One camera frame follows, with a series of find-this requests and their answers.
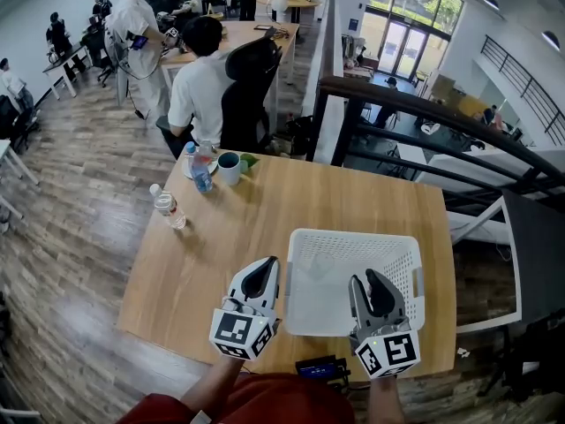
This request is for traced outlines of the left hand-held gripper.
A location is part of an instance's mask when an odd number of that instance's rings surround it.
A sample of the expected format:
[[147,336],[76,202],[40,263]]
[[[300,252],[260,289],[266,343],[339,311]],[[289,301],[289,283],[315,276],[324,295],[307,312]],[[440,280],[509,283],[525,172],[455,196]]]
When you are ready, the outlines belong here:
[[229,297],[214,310],[209,332],[209,341],[220,354],[255,361],[265,351],[280,324],[273,310],[279,276],[280,262],[275,256],[254,261],[234,275]]

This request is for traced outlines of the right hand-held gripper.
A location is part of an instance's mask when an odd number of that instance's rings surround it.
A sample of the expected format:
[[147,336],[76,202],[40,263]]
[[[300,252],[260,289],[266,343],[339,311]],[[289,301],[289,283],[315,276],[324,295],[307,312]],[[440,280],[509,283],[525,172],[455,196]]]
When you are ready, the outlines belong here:
[[[365,275],[369,299],[357,275],[348,285],[351,316],[356,321],[350,333],[353,353],[371,380],[399,375],[421,360],[418,332],[411,328],[397,287],[374,269],[367,269]],[[385,323],[371,326],[372,317]]]

